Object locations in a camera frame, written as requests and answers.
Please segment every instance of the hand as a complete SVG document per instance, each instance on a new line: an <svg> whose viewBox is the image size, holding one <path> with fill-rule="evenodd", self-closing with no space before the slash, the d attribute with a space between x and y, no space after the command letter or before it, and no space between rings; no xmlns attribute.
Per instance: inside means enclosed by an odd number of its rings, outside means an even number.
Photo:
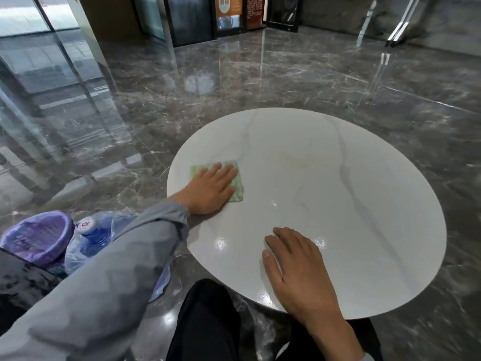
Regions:
<svg viewBox="0 0 481 361"><path fill-rule="evenodd" d="M221 163L216 163L210 170L203 168L185 188L168 199L184 204L191 214L210 214L219 210L236 192L230 183L238 173L231 163L221 167Z"/></svg>
<svg viewBox="0 0 481 361"><path fill-rule="evenodd" d="M308 238L290 228L274 228L265 238L279 262L262 251L264 268L277 299L306 327L327 360L364 357L354 331L342 317L322 255Z"/></svg>

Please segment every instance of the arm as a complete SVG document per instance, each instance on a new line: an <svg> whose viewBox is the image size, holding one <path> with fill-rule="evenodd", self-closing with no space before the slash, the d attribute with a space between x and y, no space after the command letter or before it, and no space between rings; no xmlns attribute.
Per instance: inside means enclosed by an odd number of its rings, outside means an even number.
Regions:
<svg viewBox="0 0 481 361"><path fill-rule="evenodd" d="M187 216L232 196L232 166L202 170L145 211L0 337L0 361L117 361L128 350L165 264L188 235Z"/></svg>
<svg viewBox="0 0 481 361"><path fill-rule="evenodd" d="M371 361L342 317L322 255L308 238L290 228L274 228L262 252L272 288L286 311L306 327L327 361Z"/></svg>

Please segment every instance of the person's left hand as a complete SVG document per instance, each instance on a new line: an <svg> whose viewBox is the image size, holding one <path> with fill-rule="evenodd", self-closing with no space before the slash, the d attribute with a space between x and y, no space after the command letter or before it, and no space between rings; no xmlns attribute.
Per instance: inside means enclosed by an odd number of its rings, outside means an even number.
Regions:
<svg viewBox="0 0 481 361"><path fill-rule="evenodd" d="M230 183L237 176L237 169L230 163L221 168L220 162L210 170L203 168L185 188L168 197L184 204L191 214L210 214L219 210L235 193Z"/></svg>

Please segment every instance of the purple plastic basket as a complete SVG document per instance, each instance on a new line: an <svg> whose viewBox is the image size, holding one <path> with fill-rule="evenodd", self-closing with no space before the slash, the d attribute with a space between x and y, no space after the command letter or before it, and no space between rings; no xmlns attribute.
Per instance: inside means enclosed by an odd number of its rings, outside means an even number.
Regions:
<svg viewBox="0 0 481 361"><path fill-rule="evenodd" d="M39 267L55 262L74 233L72 218L59 210L37 214L3 232L0 247Z"/></svg>

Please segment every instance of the leg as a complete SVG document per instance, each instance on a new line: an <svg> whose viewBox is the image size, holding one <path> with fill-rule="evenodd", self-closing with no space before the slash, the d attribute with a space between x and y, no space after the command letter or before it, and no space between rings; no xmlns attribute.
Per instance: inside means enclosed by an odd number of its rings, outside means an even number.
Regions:
<svg viewBox="0 0 481 361"><path fill-rule="evenodd" d="M356 333L363 350L369 353L375 361L383 361L381 344L376 331L368 318L348 321ZM312 360L325 360L321 351L307 330L298 322L292 326L291 341L287 349L279 356L278 361L291 361L299 358L299 355L312 355Z"/></svg>
<svg viewBox="0 0 481 361"><path fill-rule="evenodd" d="M237 361L241 319L227 290L197 281L180 308L165 361Z"/></svg>

